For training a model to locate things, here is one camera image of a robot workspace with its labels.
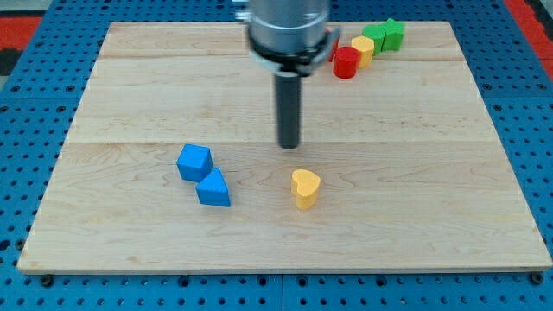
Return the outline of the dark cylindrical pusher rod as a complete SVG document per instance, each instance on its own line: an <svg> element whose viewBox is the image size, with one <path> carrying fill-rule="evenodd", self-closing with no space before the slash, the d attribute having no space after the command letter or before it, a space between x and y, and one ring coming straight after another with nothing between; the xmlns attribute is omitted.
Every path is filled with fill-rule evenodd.
<svg viewBox="0 0 553 311"><path fill-rule="evenodd" d="M283 149L300 142L302 81L298 76L275 76L276 133Z"/></svg>

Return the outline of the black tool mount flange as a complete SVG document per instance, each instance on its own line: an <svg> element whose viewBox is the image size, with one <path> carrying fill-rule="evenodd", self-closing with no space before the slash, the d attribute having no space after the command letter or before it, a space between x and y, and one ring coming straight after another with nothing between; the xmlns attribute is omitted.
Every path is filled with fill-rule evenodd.
<svg viewBox="0 0 553 311"><path fill-rule="evenodd" d="M340 27L325 29L322 40L314 47L297 53L280 53L263 47L252 35L247 38L250 57L266 70L283 77L308 77L333 54L334 44L340 39Z"/></svg>

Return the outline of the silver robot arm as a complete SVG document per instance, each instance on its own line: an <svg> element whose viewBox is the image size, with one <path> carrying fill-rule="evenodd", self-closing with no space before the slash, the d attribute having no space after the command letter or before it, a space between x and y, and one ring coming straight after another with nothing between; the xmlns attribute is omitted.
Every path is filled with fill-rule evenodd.
<svg viewBox="0 0 553 311"><path fill-rule="evenodd" d="M300 144L302 79L331 56L340 28L327 29L328 0L248 0L235 18L246 26L251 57L273 75L277 143Z"/></svg>

